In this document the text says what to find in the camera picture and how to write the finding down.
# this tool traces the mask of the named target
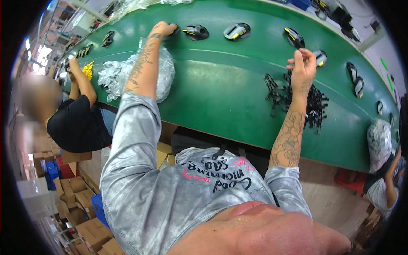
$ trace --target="gray t-shirt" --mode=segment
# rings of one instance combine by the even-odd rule
[[[275,205],[272,192],[284,212],[311,217],[298,167],[271,167],[263,179],[246,158],[226,151],[212,160],[218,148],[189,148],[175,166],[156,170],[161,128],[153,99],[122,96],[100,188],[107,222],[126,254],[165,254],[228,207],[253,200]]]

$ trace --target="forearm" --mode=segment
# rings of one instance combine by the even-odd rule
[[[392,180],[386,180],[385,184],[387,186],[385,190],[385,195],[387,197],[387,207],[391,208],[397,200],[397,192],[395,191]]]
[[[79,67],[70,68],[70,71],[75,76],[75,79],[78,82],[78,87],[81,91],[81,94],[85,95],[88,98],[90,106],[92,107],[96,101],[96,93],[92,87],[91,82]]]
[[[400,156],[396,156],[394,158],[390,167],[387,170],[387,173],[384,176],[384,181],[386,184],[386,197],[387,197],[387,207],[388,208],[391,208],[395,204],[395,201],[397,200],[397,192],[394,189],[393,178],[394,178],[394,172],[395,172],[395,169],[397,168],[399,159],[400,159]]]
[[[71,81],[71,91],[69,93],[69,99],[76,100],[79,97],[79,86],[77,81]]]
[[[273,144],[269,167],[295,167],[299,163],[307,94],[294,95],[285,120]]]
[[[156,85],[159,72],[159,49],[163,35],[152,31],[132,68],[124,91],[151,97],[156,100]]]

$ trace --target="worker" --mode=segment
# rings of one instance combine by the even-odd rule
[[[23,114],[29,113],[36,120],[43,121],[51,138],[68,152],[97,151],[111,145],[116,114],[94,105],[95,90],[75,58],[69,61],[69,77],[69,99],[61,103],[59,97],[57,109],[53,108],[55,95],[47,90],[47,86],[25,90]]]
[[[159,22],[147,37],[125,85],[102,170],[105,216],[124,252],[348,252],[348,238],[312,221],[298,179],[307,95],[316,74],[316,57],[307,49],[288,60],[293,100],[265,179],[246,158],[219,148],[185,149],[175,166],[156,170],[162,127],[155,101],[159,48],[176,28]]]
[[[382,212],[386,220],[395,207],[405,171],[405,159],[401,157],[401,147],[393,157],[374,174],[368,174],[364,183],[364,193],[370,202]]]

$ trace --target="green conveyor belt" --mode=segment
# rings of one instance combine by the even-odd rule
[[[330,99],[320,135],[306,128],[302,157],[361,172],[369,170],[366,130],[375,118],[388,120],[393,113],[398,128],[399,111],[382,78],[352,45],[324,25],[279,5],[255,0],[196,0],[175,6],[156,4],[127,14],[115,24],[93,32],[71,52],[94,44],[89,55],[80,58],[81,67],[93,64],[92,85],[98,101],[106,102],[106,89],[97,85],[98,72],[105,61],[123,61],[138,49],[139,38],[146,37],[153,25],[164,20],[181,27],[200,24],[210,37],[192,41],[184,34],[163,45],[174,58],[176,75],[169,97],[159,105],[162,120],[191,129],[270,149],[279,132],[285,112],[278,107],[271,117],[271,101],[264,82],[269,73],[278,84],[284,82],[286,60],[294,48],[283,36],[283,28],[301,33],[306,48],[323,49],[328,64],[318,68],[314,85]],[[228,41],[223,30],[235,22],[251,26],[244,40]],[[114,30],[114,42],[101,47],[106,32]],[[364,79],[364,95],[355,97],[346,71],[352,62]],[[69,91],[69,83],[63,87]],[[376,103],[384,105],[382,116]],[[119,106],[120,99],[108,104]]]

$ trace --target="hand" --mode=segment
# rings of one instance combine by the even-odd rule
[[[69,78],[71,79],[71,82],[76,82],[75,75],[72,72],[69,72],[68,75],[69,75]]]
[[[289,65],[286,66],[286,69],[292,70],[293,95],[307,98],[316,75],[316,56],[310,50],[300,48],[295,51],[293,57],[288,59]]]
[[[395,157],[401,158],[401,145],[399,146],[397,153],[395,154]]]
[[[73,58],[69,61],[69,70],[71,71],[72,69],[79,69],[79,62],[76,58]]]
[[[176,25],[176,24],[171,24],[171,25],[169,25],[169,24],[167,24],[167,23],[164,22],[164,21],[160,21],[159,23],[157,23],[157,24],[153,27],[152,31],[150,32],[149,37],[153,37],[153,36],[151,36],[151,35],[154,35],[155,33],[161,34],[162,37],[168,36],[168,35],[170,35],[171,33],[173,33],[174,30],[176,30],[176,28],[177,28],[177,25]]]

